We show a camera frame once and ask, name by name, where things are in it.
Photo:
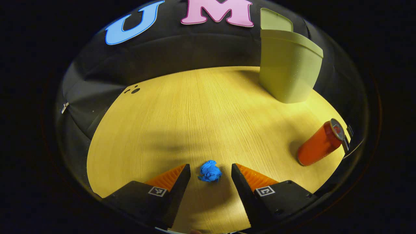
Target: letter m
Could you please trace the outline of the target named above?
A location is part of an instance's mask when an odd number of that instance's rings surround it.
[[[226,0],[223,3],[217,0],[188,0],[188,14],[181,23],[192,25],[206,22],[207,17],[202,16],[204,9],[215,22],[220,22],[231,11],[231,16],[227,18],[228,23],[253,27],[254,24],[250,20],[250,5],[252,3],[247,0]]]

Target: crumpled paper ball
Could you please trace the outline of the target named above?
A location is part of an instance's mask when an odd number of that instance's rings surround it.
[[[209,160],[204,163],[204,165],[201,166],[201,174],[203,176],[198,176],[198,178],[206,182],[218,181],[222,172],[217,166],[215,166],[215,164],[217,164],[217,162],[214,160]]]

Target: orange soft finger pad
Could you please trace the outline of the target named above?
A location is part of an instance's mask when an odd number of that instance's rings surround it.
[[[185,165],[186,164],[183,164],[181,166],[168,170],[167,172],[146,181],[145,184],[167,189],[170,192]]]
[[[272,184],[277,184],[278,182],[274,179],[271,179],[255,170],[252,170],[248,167],[236,163],[238,169],[243,174],[245,180],[251,188],[251,191],[254,192],[255,189],[263,188]]]

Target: black background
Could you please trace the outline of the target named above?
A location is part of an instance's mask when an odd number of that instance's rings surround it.
[[[144,233],[80,196],[65,180],[47,142],[53,128],[60,78],[95,32],[142,4],[141,0],[10,2],[4,8],[4,75],[1,97],[2,233]],[[414,156],[414,59],[411,6],[399,1],[286,1],[279,4],[323,29],[361,65],[379,87],[383,109],[380,145],[356,186],[314,220],[293,230],[399,233],[410,227],[413,199],[408,162]]]

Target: wood grain surface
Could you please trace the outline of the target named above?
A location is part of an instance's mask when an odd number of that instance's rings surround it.
[[[89,148],[93,191],[106,197],[131,180],[145,182],[189,163],[191,179],[171,229],[184,233],[250,227],[231,179],[232,163],[315,192],[341,162],[343,148],[307,167],[297,162],[296,150],[331,118],[347,126],[315,91],[305,102],[284,104],[258,84],[258,77],[259,67],[215,67],[127,87],[104,115]],[[208,160],[223,172],[218,183],[197,178]]]

